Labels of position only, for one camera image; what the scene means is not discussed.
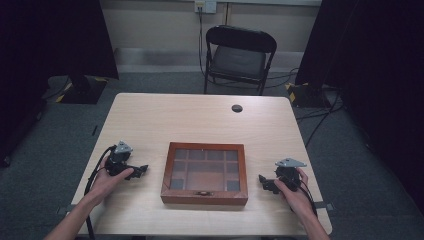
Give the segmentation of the wooden box with glass lid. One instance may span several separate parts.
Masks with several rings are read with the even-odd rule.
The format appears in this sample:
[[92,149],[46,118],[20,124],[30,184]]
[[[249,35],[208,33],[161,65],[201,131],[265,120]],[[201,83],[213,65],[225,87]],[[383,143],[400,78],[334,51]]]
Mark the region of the wooden box with glass lid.
[[243,144],[170,143],[161,189],[165,204],[244,206],[248,198]]

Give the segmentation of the black folding chair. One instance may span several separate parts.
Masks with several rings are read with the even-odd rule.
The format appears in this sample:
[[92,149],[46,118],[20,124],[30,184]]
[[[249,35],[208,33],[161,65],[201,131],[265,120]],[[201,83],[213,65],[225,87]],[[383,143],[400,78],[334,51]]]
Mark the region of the black folding chair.
[[206,70],[204,93],[209,78],[233,80],[257,86],[263,94],[270,66],[277,49],[268,33],[229,25],[218,25],[206,32]]

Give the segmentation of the black curtain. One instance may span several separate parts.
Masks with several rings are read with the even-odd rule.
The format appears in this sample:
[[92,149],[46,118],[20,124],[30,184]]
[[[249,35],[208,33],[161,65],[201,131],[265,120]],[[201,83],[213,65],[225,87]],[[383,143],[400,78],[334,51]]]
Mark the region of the black curtain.
[[0,0],[0,168],[63,75],[118,77],[100,0]]
[[424,214],[424,0],[321,0],[296,82],[341,88]]

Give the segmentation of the person's right hand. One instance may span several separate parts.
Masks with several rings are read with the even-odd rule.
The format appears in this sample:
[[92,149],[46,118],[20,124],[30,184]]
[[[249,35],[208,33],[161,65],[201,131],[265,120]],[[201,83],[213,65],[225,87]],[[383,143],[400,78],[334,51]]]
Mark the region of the person's right hand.
[[283,182],[278,179],[274,180],[275,185],[281,191],[281,197],[287,201],[291,209],[299,218],[304,227],[311,226],[317,219],[311,203],[305,193],[301,190],[291,191]]

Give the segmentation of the person's left hand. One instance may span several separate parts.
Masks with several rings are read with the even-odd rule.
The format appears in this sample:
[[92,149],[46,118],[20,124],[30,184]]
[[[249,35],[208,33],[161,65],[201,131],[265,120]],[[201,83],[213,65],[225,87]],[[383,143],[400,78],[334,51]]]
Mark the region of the person's left hand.
[[107,197],[120,182],[122,182],[125,178],[134,172],[132,168],[128,168],[116,176],[110,176],[105,169],[106,160],[107,158],[102,160],[94,183],[86,195],[86,198],[88,199],[89,205],[91,207],[99,205],[102,200]]

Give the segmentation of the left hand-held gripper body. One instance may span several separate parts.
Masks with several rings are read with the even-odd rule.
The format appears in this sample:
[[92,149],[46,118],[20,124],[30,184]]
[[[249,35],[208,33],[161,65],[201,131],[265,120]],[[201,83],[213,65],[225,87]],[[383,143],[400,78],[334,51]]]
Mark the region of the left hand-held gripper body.
[[129,159],[132,151],[133,148],[122,140],[117,145],[111,147],[111,153],[105,163],[105,169],[110,176],[116,176],[125,169],[130,168],[126,161]]

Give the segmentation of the black stand base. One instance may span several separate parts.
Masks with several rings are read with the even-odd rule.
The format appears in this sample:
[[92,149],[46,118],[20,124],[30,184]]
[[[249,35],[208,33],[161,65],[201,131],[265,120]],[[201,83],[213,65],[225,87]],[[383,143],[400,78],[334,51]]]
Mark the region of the black stand base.
[[294,107],[299,108],[329,108],[330,102],[322,88],[314,88],[308,83],[285,85],[288,98]]
[[70,75],[69,79],[71,83],[56,99],[57,103],[95,105],[108,83],[104,78],[85,75]]

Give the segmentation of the white wall socket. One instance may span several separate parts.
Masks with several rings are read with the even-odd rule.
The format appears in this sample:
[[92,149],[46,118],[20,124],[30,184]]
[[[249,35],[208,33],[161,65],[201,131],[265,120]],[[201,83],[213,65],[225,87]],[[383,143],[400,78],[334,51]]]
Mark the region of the white wall socket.
[[217,2],[213,0],[196,0],[194,2],[194,11],[196,13],[215,14]]

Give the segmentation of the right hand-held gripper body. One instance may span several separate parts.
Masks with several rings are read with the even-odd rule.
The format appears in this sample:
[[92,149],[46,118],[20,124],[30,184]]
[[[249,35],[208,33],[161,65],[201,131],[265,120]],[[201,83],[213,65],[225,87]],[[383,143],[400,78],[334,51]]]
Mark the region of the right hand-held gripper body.
[[293,158],[285,158],[275,163],[277,169],[276,176],[291,191],[295,192],[300,186],[300,175],[297,171],[298,167],[306,167],[306,164]]

